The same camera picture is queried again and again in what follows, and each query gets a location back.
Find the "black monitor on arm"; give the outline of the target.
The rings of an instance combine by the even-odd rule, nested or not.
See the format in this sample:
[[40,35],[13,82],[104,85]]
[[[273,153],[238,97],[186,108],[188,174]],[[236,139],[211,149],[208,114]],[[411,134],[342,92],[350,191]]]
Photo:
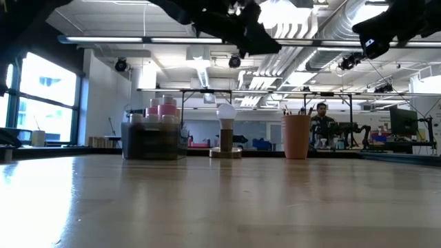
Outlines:
[[391,133],[398,136],[415,136],[418,131],[418,113],[390,108]]

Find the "person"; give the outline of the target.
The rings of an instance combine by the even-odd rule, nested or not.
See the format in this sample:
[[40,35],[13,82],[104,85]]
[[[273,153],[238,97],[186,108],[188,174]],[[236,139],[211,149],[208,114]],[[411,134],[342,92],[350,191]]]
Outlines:
[[314,148],[327,148],[335,146],[336,122],[327,116],[327,105],[318,103],[316,115],[311,117],[310,122],[310,145]]

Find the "fluorescent ceiling light strip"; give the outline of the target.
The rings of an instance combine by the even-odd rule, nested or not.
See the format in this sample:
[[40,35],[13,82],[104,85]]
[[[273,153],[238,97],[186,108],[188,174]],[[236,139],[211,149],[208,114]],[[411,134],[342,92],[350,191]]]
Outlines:
[[189,37],[155,37],[150,39],[152,43],[201,43],[201,44],[222,44],[222,39],[217,38],[189,38]]
[[57,37],[61,43],[143,43],[141,37]]

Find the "orange plastic cup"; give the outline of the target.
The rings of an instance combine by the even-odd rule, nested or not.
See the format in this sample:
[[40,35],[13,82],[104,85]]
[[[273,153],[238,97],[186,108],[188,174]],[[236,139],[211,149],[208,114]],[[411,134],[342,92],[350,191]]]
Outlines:
[[287,115],[282,117],[282,138],[287,159],[305,160],[309,150],[311,117]]

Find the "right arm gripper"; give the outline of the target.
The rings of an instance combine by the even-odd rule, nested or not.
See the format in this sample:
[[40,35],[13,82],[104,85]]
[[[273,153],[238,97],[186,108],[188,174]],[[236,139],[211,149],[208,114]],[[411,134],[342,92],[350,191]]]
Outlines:
[[360,35],[363,54],[375,59],[389,51],[396,39],[398,48],[420,36],[441,32],[441,0],[387,0],[382,13],[355,24],[352,31]]

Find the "large pink paint bottle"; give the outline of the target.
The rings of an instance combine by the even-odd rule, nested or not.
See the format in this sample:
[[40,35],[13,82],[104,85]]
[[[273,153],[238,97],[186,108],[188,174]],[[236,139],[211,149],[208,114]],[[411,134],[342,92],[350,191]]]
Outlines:
[[159,105],[160,105],[160,99],[151,99],[150,106],[146,109],[146,114],[157,115]]
[[176,115],[176,100],[171,95],[163,95],[162,102],[158,106],[158,115]]

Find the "grey translucent plastic bin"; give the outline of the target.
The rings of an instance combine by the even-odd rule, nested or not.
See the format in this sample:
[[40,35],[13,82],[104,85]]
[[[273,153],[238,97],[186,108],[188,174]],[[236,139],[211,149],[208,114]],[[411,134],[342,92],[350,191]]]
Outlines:
[[175,160],[179,156],[179,126],[167,123],[122,123],[126,160]]

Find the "brass lamp with white bulb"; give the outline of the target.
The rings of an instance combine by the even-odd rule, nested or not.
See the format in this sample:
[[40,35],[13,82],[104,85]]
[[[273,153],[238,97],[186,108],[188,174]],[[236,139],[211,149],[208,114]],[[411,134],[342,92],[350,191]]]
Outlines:
[[229,103],[221,104],[216,111],[220,123],[219,146],[209,151],[211,158],[241,158],[242,149],[233,146],[236,109]]

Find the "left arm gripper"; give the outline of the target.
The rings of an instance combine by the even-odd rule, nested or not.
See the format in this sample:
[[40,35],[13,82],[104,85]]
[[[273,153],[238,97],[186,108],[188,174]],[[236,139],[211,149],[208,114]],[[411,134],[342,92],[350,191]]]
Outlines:
[[221,41],[239,45],[239,54],[276,54],[282,48],[258,22],[260,6],[254,0],[207,0],[196,13],[192,26],[197,37],[204,32]]

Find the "white cup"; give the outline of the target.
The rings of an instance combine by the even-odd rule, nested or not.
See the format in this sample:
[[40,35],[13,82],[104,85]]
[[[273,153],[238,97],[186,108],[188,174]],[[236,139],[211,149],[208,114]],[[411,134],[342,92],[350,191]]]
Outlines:
[[33,147],[45,146],[45,132],[43,130],[34,130],[32,132],[31,146]]

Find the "blue crate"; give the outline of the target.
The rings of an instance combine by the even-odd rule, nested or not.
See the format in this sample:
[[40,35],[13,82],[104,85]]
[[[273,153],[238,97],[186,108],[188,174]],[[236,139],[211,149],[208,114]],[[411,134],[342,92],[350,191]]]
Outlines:
[[252,146],[256,150],[263,150],[263,151],[272,151],[272,144],[270,141],[266,141],[263,138],[260,139],[253,139],[252,140]]

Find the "black hanging ceiling device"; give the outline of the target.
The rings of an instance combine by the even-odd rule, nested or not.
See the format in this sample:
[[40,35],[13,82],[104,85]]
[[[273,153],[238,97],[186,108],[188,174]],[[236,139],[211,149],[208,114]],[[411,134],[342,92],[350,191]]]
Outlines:
[[354,52],[349,56],[344,56],[342,61],[338,64],[338,67],[341,70],[351,70],[365,59],[366,56],[362,52]]

